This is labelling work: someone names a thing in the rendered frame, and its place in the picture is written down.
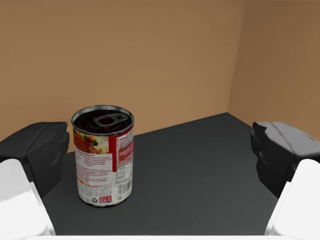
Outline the red and white can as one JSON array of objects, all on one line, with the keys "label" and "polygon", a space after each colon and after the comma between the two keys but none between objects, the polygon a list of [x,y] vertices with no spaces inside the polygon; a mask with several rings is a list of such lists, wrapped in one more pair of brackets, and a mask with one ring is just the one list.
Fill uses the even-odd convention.
[{"label": "red and white can", "polygon": [[114,105],[94,105],[71,118],[80,199],[98,208],[125,201],[133,188],[134,116]]}]

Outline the tall board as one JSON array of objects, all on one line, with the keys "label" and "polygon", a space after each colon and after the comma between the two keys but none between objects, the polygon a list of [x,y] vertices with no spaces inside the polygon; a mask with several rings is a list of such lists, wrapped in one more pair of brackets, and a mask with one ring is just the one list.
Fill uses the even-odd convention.
[{"label": "tall board", "polygon": [[0,141],[99,104],[135,134],[230,113],[320,140],[320,0],[0,0]]}]

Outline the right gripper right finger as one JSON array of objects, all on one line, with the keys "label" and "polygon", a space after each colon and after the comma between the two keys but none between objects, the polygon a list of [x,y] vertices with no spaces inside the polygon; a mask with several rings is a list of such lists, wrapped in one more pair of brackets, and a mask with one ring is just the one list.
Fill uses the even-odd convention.
[{"label": "right gripper right finger", "polygon": [[282,122],[254,122],[259,181],[278,199],[267,236],[320,236],[320,141]]}]

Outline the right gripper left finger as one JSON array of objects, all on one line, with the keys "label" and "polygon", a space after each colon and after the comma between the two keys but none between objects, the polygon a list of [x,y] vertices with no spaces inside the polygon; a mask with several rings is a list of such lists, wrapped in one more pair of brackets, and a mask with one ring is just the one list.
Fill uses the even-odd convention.
[{"label": "right gripper left finger", "polygon": [[43,198],[60,182],[66,122],[38,122],[0,141],[0,236],[54,236]]}]

